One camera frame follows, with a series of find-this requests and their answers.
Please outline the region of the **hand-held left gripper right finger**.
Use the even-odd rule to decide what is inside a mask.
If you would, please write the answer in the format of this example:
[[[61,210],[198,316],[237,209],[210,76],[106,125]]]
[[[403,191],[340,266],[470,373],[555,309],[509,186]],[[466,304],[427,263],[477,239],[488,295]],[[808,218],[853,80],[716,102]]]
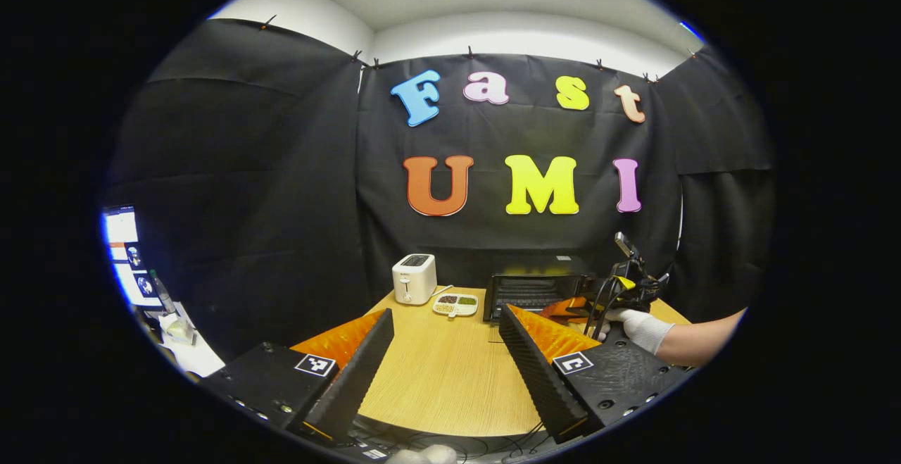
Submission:
[[[619,323],[599,342],[531,311],[505,306],[499,332],[557,444],[635,416],[692,373],[644,351]]]

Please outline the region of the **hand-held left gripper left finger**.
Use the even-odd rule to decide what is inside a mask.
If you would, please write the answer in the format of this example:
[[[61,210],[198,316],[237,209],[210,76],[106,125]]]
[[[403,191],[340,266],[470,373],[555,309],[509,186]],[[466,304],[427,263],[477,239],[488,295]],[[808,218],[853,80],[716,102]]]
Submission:
[[[295,346],[262,342],[207,375],[205,388],[277,431],[347,444],[394,336],[383,309]]]

